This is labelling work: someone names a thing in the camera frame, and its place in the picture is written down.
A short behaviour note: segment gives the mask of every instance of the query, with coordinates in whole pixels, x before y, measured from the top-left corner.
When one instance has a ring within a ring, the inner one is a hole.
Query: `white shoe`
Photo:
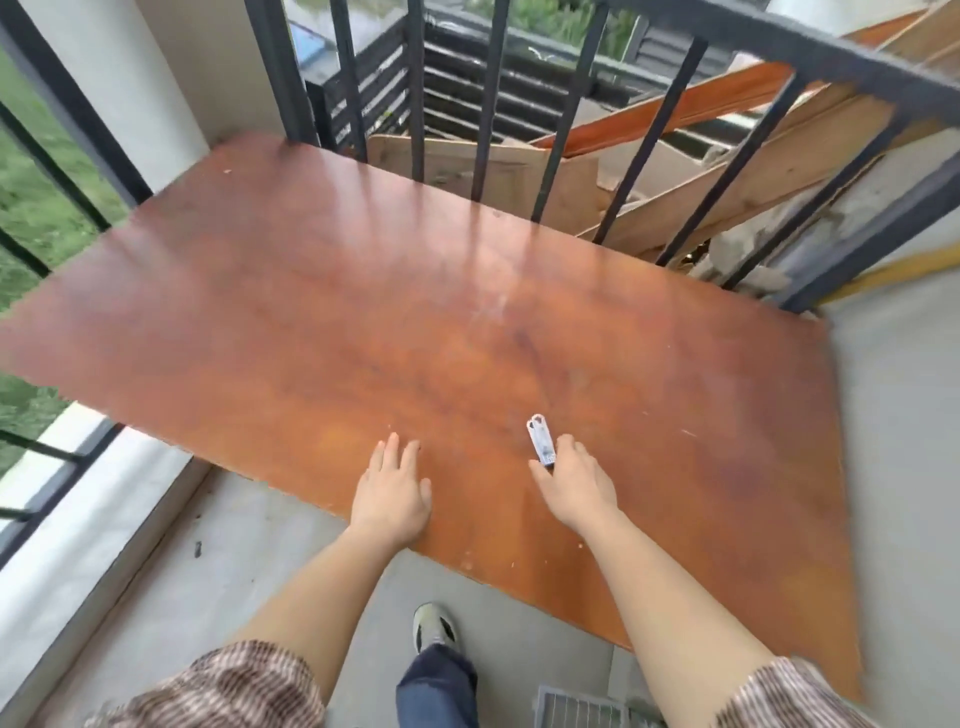
[[[450,614],[436,602],[428,601],[414,612],[414,649],[419,655],[431,644],[445,644],[450,649],[463,652]]]

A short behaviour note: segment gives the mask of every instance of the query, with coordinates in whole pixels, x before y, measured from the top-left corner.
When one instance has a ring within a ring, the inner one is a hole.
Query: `white nail clipper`
[[[550,437],[550,429],[546,426],[543,415],[534,415],[527,420],[527,430],[540,463],[547,470],[553,470],[554,463],[557,462],[557,451],[553,447],[553,438]]]

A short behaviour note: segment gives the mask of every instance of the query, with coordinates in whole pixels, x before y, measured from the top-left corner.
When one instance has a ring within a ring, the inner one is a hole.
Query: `person's left hand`
[[[417,481],[417,452],[412,440],[397,461],[400,438],[392,432],[379,442],[370,466],[357,483],[350,528],[385,538],[396,550],[412,544],[430,520],[430,480]]]

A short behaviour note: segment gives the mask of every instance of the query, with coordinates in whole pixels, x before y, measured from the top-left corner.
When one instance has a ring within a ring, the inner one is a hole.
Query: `pant leg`
[[[445,644],[431,644],[396,686],[400,728],[479,728],[477,673]]]

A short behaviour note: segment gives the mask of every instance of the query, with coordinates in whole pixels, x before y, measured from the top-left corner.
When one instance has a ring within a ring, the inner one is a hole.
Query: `plaid sleeve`
[[[715,723],[718,728],[875,728],[811,666],[785,657],[751,675]]]
[[[87,726],[313,728],[324,703],[306,662],[275,644],[241,642],[208,652],[153,690]]]

